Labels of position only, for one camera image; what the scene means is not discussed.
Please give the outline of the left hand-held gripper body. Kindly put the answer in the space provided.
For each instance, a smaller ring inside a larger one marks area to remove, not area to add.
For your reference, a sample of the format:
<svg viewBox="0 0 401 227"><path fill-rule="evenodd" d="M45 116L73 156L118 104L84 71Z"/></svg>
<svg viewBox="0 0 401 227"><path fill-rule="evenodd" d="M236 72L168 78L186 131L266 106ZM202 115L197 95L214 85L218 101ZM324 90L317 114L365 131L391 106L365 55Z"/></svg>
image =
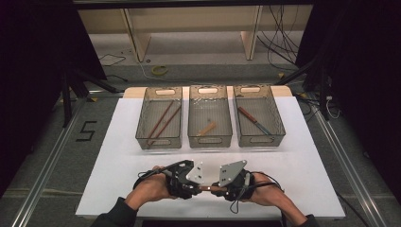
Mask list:
<svg viewBox="0 0 401 227"><path fill-rule="evenodd" d="M199 183L186 179L186 175L194 166L193 161L183 160L166 167L163 173L166 175L166 187L171 196L184 200L191 199L188 197L186 188L189 185L200 187Z"/></svg>

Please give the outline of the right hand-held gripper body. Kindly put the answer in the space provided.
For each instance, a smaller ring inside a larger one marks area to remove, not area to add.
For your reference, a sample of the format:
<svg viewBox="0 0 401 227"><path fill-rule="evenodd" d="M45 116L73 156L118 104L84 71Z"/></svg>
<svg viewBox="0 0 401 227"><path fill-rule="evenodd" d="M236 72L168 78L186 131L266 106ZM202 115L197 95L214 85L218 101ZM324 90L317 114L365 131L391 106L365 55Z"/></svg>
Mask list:
<svg viewBox="0 0 401 227"><path fill-rule="evenodd" d="M223 197L227 201L239 201L251 184L251 172L245 169L246 160L226 164L219 169L218 185L226 187Z"/></svg>

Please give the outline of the brown wooden chopstick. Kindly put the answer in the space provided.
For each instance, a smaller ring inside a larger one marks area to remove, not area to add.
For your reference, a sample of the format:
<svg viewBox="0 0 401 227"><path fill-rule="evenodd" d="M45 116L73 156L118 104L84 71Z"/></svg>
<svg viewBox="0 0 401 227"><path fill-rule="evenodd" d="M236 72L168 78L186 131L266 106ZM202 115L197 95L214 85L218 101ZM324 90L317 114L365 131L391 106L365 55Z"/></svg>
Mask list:
<svg viewBox="0 0 401 227"><path fill-rule="evenodd" d="M171 106L173 105L174 101L171 100L168 104L168 106L166 107L166 109L163 111L163 113L161 114L161 116L159 117L158 121L156 122L156 124L154 125L153 129L150 131L150 133L148 134L148 139L155 139L158 138L159 135L162 133L162 122L165 118L165 116L167 115L169 109L171 108Z"/></svg>
<svg viewBox="0 0 401 227"><path fill-rule="evenodd" d="M164 130L166 129L166 127L170 124L170 122L173 120L173 118L175 117L175 115L181 110L181 106L177 108L177 110L173 113L172 116L170 116L168 118L168 120L166 121L166 123L163 125L163 127L159 130L159 132L155 135L154 138L149 138L148 140L148 147L151 147L156 140L159 138L159 136L164 132Z"/></svg>

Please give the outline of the light wooden-handled utensil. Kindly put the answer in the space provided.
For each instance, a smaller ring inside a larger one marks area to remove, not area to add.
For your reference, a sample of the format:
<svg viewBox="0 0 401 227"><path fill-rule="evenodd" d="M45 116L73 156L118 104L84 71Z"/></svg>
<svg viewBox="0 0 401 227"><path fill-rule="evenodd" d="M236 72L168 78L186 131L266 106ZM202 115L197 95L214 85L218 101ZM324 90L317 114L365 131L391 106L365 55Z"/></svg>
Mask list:
<svg viewBox="0 0 401 227"><path fill-rule="evenodd" d="M212 130L213 128L216 127L216 122L211 122L210 124L208 124L204 129L200 130L197 133L197 136L204 136L207 132L209 132L210 130Z"/></svg>

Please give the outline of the dark wooden-handled metal knife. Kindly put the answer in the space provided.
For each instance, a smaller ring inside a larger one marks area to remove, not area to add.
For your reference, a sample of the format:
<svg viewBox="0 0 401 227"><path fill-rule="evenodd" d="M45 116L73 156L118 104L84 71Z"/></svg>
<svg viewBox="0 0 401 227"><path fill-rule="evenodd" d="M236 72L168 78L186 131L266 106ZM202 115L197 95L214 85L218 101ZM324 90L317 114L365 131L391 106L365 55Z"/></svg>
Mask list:
<svg viewBox="0 0 401 227"><path fill-rule="evenodd" d="M262 132L264 132L266 135L271 135L271 133L264 127L262 126L250 113L248 113L244 108L238 107L237 108L246 118L248 118L251 122L254 123L254 125L260 129Z"/></svg>

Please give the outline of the translucent grey plastic bin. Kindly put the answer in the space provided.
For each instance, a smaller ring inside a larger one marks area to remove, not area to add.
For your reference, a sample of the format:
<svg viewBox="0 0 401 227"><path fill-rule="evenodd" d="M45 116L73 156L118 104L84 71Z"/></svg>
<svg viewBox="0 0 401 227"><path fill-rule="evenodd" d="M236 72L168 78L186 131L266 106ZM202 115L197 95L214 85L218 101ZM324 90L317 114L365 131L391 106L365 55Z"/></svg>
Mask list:
<svg viewBox="0 0 401 227"><path fill-rule="evenodd" d="M161 127L183 106L182 87L148 87L145 91L135 138L142 149L180 148L182 146L182 108L175 115L156 142L148 147L148 134L153 129L169 102L174 103L165 116Z"/></svg>
<svg viewBox="0 0 401 227"><path fill-rule="evenodd" d="M278 147L286 130L271 87L267 84L237 85L233 91L238 144L243 148ZM271 135L258 129L238 107L250 113Z"/></svg>
<svg viewBox="0 0 401 227"><path fill-rule="evenodd" d="M204 136L197 136L211 122L216 122L216 127ZM231 146L233 128L226 86L194 85L189 88L187 136L191 148Z"/></svg>

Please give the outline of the person's left hand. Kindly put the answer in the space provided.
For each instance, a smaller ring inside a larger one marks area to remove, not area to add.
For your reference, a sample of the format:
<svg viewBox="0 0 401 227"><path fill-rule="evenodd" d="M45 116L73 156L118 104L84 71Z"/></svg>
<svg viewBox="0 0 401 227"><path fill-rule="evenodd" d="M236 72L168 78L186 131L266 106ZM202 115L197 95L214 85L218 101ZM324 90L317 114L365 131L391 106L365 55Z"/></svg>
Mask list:
<svg viewBox="0 0 401 227"><path fill-rule="evenodd" d="M152 175L139 183L124 199L131 209L138 211L148 202L174 199L166 187L166 175L163 173Z"/></svg>

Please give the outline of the person's right hand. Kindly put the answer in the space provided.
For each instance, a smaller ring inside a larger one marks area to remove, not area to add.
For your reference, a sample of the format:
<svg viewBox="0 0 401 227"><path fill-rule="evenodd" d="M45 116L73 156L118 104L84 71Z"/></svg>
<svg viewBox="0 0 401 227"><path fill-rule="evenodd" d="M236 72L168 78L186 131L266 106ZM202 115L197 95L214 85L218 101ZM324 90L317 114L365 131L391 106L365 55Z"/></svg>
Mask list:
<svg viewBox="0 0 401 227"><path fill-rule="evenodd" d="M276 206L285 215L297 213L297 207L292 200L276 185L257 187L251 196L251 201L264 206Z"/></svg>

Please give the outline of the white table mat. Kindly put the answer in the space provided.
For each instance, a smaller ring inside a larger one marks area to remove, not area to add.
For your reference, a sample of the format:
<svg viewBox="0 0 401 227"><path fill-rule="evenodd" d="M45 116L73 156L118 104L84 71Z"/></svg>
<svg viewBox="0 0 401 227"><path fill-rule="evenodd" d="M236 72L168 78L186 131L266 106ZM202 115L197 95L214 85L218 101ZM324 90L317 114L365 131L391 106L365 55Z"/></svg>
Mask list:
<svg viewBox="0 0 401 227"><path fill-rule="evenodd" d="M277 98L276 105L286 135L273 148L228 148L143 150L135 139L142 101L121 98L85 187L77 213L95 217L109 211L118 197L131 192L142 171L168 166L181 160L202 164L207 184L218 180L221 166L244 160L250 171L263 171L281 184L285 193L305 213L317 218L343 218L344 212L334 192L321 157L312 140L298 102L291 96Z"/></svg>

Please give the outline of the yellow tape roll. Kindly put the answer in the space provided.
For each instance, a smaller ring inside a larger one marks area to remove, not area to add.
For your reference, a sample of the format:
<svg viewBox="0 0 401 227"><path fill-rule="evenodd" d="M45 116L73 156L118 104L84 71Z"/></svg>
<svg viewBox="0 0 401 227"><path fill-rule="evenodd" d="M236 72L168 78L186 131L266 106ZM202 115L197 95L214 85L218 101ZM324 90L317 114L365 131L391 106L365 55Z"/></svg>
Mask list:
<svg viewBox="0 0 401 227"><path fill-rule="evenodd" d="M163 76L167 73L168 69L165 65L155 65L151 68L151 73L154 76Z"/></svg>

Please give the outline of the black tripod stand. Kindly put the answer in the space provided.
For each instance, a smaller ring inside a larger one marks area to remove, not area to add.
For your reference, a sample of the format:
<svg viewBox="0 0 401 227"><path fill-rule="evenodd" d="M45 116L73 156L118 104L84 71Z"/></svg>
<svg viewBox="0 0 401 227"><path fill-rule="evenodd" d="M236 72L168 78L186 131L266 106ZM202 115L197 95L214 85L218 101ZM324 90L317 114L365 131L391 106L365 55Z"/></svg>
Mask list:
<svg viewBox="0 0 401 227"><path fill-rule="evenodd" d="M303 88L306 92L311 92L315 88L319 89L319 110L323 115L325 120L329 119L329 111L326 108L326 97L327 93L327 81L328 76L324 69L323 64L320 60L312 60L303 67L299 68L289 76L285 76L283 79L280 79L276 82L276 85L285 85L290 81L300 77L301 75L306 74L306 78L303 82Z"/></svg>
<svg viewBox="0 0 401 227"><path fill-rule="evenodd" d="M71 107L71 97L70 89L79 98L86 98L89 95L89 90L85 86L84 82L89 81L94 85L97 85L112 94L123 93L123 90L119 90L100 79L96 79L90 74L78 69L71 68L64 71L61 76L61 90L62 90L62 101L64 109L64 123L63 126L66 127L72 119L72 107Z"/></svg>

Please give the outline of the black curtain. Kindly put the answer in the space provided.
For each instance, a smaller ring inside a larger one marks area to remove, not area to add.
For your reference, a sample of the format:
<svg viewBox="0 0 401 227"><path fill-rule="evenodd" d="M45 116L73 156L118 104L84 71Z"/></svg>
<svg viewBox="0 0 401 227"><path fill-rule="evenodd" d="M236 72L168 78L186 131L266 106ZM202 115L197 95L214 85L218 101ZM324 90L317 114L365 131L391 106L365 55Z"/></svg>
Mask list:
<svg viewBox="0 0 401 227"><path fill-rule="evenodd" d="M329 43L331 91L377 171L401 203L401 0L312 0L296 64Z"/></svg>
<svg viewBox="0 0 401 227"><path fill-rule="evenodd" d="M0 0L0 197L70 69L106 78L73 0Z"/></svg>

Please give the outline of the aluminium floor rail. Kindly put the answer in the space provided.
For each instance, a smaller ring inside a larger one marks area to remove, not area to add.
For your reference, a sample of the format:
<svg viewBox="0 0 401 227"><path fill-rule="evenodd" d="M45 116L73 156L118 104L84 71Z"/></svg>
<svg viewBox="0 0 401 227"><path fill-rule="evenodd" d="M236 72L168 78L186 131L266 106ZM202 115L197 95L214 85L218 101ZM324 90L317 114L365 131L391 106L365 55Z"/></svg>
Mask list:
<svg viewBox="0 0 401 227"><path fill-rule="evenodd" d="M97 102L89 98L97 97ZM0 201L0 227L59 227L90 224L76 216L121 94L94 91L72 101L64 127L58 102L40 137Z"/></svg>
<svg viewBox="0 0 401 227"><path fill-rule="evenodd" d="M378 206L370 194L368 188L365 186L360 176L357 173L355 166L352 164L344 149L340 139L335 133L332 125L323 116L324 107L322 104L316 108L316 118L323 129L325 137L327 138L335 156L337 157L341 169L345 174L349 184L351 185L361 208L363 209L366 218L368 219L371 227L387 227L386 220L380 214Z"/></svg>

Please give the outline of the light wooden desk frame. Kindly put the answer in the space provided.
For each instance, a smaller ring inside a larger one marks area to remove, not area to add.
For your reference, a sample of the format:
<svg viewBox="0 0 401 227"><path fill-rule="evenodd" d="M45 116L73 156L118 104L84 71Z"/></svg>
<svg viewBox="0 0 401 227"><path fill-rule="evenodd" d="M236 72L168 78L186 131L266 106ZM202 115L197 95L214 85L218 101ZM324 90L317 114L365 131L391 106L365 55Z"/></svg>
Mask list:
<svg viewBox="0 0 401 227"><path fill-rule="evenodd" d="M137 61L142 61L153 33L238 31L245 58L250 61L258 31L273 31L277 22L285 31L305 29L310 5L244 7L190 7L155 9L81 9L90 34L126 34Z"/></svg>

